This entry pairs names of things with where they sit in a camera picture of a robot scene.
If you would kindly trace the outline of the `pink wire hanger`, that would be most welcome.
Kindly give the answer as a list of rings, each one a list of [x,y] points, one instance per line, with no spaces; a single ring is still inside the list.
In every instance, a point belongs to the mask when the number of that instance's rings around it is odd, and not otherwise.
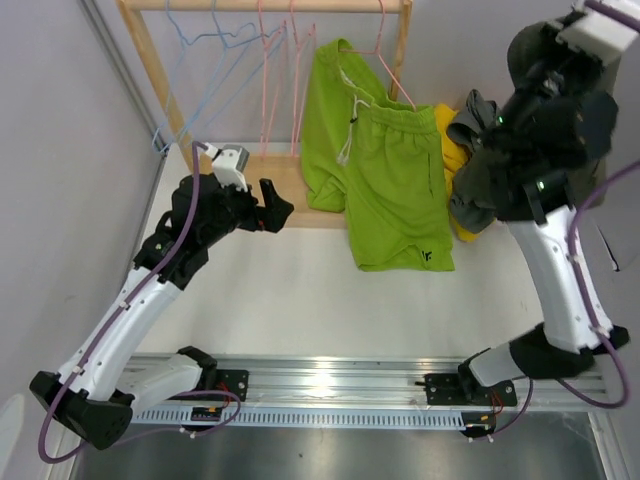
[[[257,6],[262,45],[262,96],[259,156],[264,159],[267,155],[270,143],[281,85],[281,81],[279,79],[271,79],[272,75],[276,72],[276,64],[273,63],[271,59],[279,54],[282,41],[285,40],[287,36],[287,26],[286,22],[283,21],[276,29],[268,33],[264,24],[265,2],[263,0],[259,0]]]
[[[347,1],[344,4],[346,13],[380,13],[380,24],[376,34],[374,48],[372,50],[357,50],[352,47],[340,48],[340,55],[345,58],[347,55],[371,56],[378,59],[386,73],[390,78],[390,86],[387,96],[392,101],[397,101],[399,95],[402,95],[408,102],[413,111],[417,110],[415,102],[407,93],[401,82],[406,48],[409,36],[409,26],[413,8],[412,1],[392,1],[388,6],[387,1]],[[396,14],[398,16],[397,32],[395,39],[395,47],[393,53],[393,61],[388,63],[382,54],[382,37],[387,14]]]
[[[295,46],[295,62],[294,62],[294,78],[293,78],[293,110],[292,110],[292,129],[290,140],[290,155],[292,158],[297,157],[297,148],[299,145],[299,135],[302,126],[303,107],[306,100],[307,87],[302,85],[302,57],[308,46],[316,45],[316,24],[313,23],[306,34],[302,37],[298,35],[296,18],[295,18],[295,0],[289,2],[289,14],[291,21],[292,35]]]

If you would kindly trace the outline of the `lime green shorts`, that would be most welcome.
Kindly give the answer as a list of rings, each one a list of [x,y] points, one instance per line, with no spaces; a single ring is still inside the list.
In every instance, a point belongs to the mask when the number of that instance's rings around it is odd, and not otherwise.
[[[356,266],[368,272],[454,270],[434,108],[392,101],[345,39],[314,55],[300,163],[314,210],[341,213]]]

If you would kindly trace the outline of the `yellow shorts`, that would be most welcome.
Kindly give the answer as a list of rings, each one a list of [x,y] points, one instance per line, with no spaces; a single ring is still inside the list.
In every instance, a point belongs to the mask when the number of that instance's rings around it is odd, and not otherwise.
[[[444,177],[446,183],[447,200],[451,199],[453,191],[454,174],[461,169],[470,159],[470,154],[461,145],[452,141],[447,133],[447,127],[453,121],[457,111],[445,104],[437,104],[434,107],[436,126],[441,139],[441,151],[444,164]],[[472,233],[460,225],[454,218],[451,207],[448,207],[449,220],[457,239],[464,243],[475,242],[480,233]]]

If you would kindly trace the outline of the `light blue wire hanger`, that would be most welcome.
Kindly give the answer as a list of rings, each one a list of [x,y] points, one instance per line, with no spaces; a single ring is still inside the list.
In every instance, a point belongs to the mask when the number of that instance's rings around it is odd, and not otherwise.
[[[216,18],[219,22],[220,28],[223,31],[228,32],[228,36],[226,37],[226,39],[231,48],[228,50],[226,61],[220,71],[220,76],[218,77],[218,80],[222,80],[222,83],[219,85],[219,88],[217,89],[215,95],[211,98],[211,100],[216,96],[221,87],[227,82],[227,79],[231,76],[231,74],[238,68],[241,61],[247,56],[249,49],[253,45],[261,43],[259,21],[258,23],[249,21],[241,24],[235,30],[225,30],[222,28],[217,15],[218,1],[215,2],[216,6],[214,7],[214,10]]]
[[[160,154],[166,154],[170,146],[173,144],[183,147],[188,146],[191,143],[191,141],[188,140],[188,137],[191,135],[191,128],[199,121],[211,98],[215,95],[219,85],[222,83],[222,80],[218,80],[218,77],[220,76],[220,71],[226,61],[226,56],[231,46],[226,39],[228,32],[225,32],[220,28],[219,22],[216,18],[214,10],[216,2],[208,1],[208,6],[214,29],[211,31],[201,31],[197,35],[189,37],[183,33],[180,24],[175,19],[174,11],[178,11],[178,1],[164,2],[165,16],[173,26],[176,35],[178,36],[180,52],[170,73],[168,74],[167,98],[161,101],[162,110],[165,114],[165,121],[156,128],[152,138],[154,148]],[[199,104],[191,110],[188,117],[184,117],[183,123],[179,126],[177,132],[174,133],[169,119],[170,104],[171,102],[174,102],[175,106],[179,108],[177,87],[179,86],[180,81],[187,75],[186,58],[189,56],[189,50],[198,42],[213,42],[214,44],[218,44],[222,53],[216,61],[215,66],[210,71],[209,80],[206,88],[202,92]]]

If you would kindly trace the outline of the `grey shorts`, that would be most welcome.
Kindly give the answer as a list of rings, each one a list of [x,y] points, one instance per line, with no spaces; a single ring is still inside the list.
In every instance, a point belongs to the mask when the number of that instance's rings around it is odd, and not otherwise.
[[[482,145],[483,132],[500,115],[495,101],[486,100],[477,89],[466,97],[464,107],[454,115],[446,135],[462,147],[468,159],[453,174],[449,211],[455,226],[463,233],[480,234],[495,220],[495,207],[489,194],[489,152]]]

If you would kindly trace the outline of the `dark olive shorts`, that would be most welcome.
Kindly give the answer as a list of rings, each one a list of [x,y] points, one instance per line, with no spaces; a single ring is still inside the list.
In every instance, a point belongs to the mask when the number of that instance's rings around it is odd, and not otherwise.
[[[606,178],[618,105],[621,60],[608,68],[608,108],[578,115],[516,115],[514,92],[481,136],[489,152],[489,194],[495,220],[541,222],[563,205],[578,206]],[[507,50],[514,86],[514,38]]]

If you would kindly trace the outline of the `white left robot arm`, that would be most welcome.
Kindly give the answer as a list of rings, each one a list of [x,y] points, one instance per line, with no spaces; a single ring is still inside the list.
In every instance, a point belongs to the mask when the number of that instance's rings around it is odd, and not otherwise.
[[[121,378],[132,354],[164,310],[209,260],[209,249],[236,229],[277,233],[294,211],[273,182],[261,179],[262,197],[222,185],[212,174],[183,178],[171,207],[143,242],[121,293],[78,351],[58,370],[40,371],[29,389],[46,411],[86,444],[104,450],[116,444],[133,417],[165,400],[210,396],[236,399],[219,390],[218,362],[187,346],[163,363]]]

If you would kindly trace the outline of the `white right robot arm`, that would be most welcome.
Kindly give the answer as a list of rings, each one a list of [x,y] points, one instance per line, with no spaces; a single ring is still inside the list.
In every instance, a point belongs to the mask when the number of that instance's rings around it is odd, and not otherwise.
[[[532,330],[460,364],[456,389],[468,403],[517,378],[567,385],[628,343],[628,331],[596,305],[578,223],[608,186],[612,90],[638,33],[636,19],[585,9],[530,25],[509,46],[511,97],[498,105],[472,91],[447,127],[470,153],[452,181],[455,225],[470,234],[507,225],[543,314]]]

